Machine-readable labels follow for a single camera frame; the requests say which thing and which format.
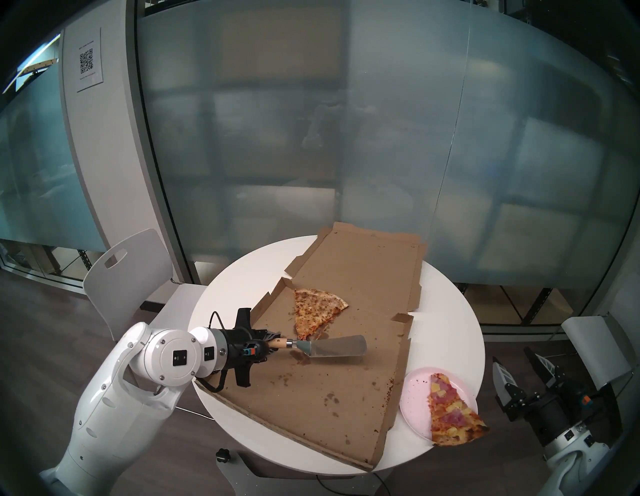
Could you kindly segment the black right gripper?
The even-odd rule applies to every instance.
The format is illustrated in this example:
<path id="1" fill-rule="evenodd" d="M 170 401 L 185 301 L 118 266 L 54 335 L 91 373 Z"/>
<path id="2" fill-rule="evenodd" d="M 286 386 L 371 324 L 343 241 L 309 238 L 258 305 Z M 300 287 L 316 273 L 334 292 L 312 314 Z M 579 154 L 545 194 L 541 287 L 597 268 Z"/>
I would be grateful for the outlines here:
<path id="1" fill-rule="evenodd" d="M 551 361 L 523 349 L 533 371 L 545 385 L 544 393 L 527 395 L 500 362 L 493 362 L 496 401 L 510 422 L 524 420 L 541 446 L 593 417 L 598 411 L 584 384 L 566 377 Z"/>

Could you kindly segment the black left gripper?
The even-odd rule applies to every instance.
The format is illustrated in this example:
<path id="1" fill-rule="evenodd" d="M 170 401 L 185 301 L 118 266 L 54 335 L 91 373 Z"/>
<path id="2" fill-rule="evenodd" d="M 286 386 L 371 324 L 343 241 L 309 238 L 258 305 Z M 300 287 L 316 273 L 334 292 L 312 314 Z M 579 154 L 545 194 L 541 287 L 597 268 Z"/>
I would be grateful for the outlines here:
<path id="1" fill-rule="evenodd" d="M 225 330 L 225 369 L 251 367 L 252 364 L 265 362 L 270 355 L 278 351 L 278 349 L 269 347 L 268 341 L 280 337 L 280 333 L 268 329 L 234 328 Z"/>

